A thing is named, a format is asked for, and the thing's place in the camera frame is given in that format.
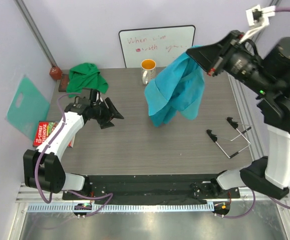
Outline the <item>blue t shirt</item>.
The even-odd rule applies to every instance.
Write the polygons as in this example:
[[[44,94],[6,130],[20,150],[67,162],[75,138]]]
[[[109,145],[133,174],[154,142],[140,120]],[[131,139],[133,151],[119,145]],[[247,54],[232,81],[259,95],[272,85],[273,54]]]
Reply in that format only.
[[[182,53],[145,87],[148,116],[153,125],[168,124],[177,113],[194,120],[204,89],[202,68],[187,53]]]

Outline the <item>white mug orange inside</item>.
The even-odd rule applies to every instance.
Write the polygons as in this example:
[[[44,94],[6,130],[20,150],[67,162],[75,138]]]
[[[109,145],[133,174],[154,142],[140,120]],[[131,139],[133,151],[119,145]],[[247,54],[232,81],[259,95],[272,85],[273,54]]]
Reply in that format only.
[[[141,63],[142,82],[147,85],[156,77],[156,62],[152,59],[145,59]]]

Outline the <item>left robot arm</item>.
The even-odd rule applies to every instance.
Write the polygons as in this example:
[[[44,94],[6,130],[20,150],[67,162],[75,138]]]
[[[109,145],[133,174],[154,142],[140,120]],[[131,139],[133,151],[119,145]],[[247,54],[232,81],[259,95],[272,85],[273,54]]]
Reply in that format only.
[[[61,165],[62,156],[69,142],[87,121],[96,120],[101,129],[113,127],[113,119],[123,119],[110,98],[93,102],[79,98],[62,110],[63,116],[51,135],[35,150],[28,149],[23,155],[24,182],[27,187],[59,193],[74,191],[84,200],[91,195],[87,178],[66,173]]]

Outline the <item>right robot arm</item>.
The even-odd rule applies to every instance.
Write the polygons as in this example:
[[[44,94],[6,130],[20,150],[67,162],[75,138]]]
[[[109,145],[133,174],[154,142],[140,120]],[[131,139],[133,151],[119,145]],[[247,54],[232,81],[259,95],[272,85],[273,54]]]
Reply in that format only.
[[[246,34],[233,30],[217,43],[187,50],[208,75],[227,72],[258,96],[269,131],[269,154],[249,166],[226,170],[211,180],[210,190],[223,197],[229,189],[249,189],[282,199],[290,191],[290,37],[281,38],[265,58]]]

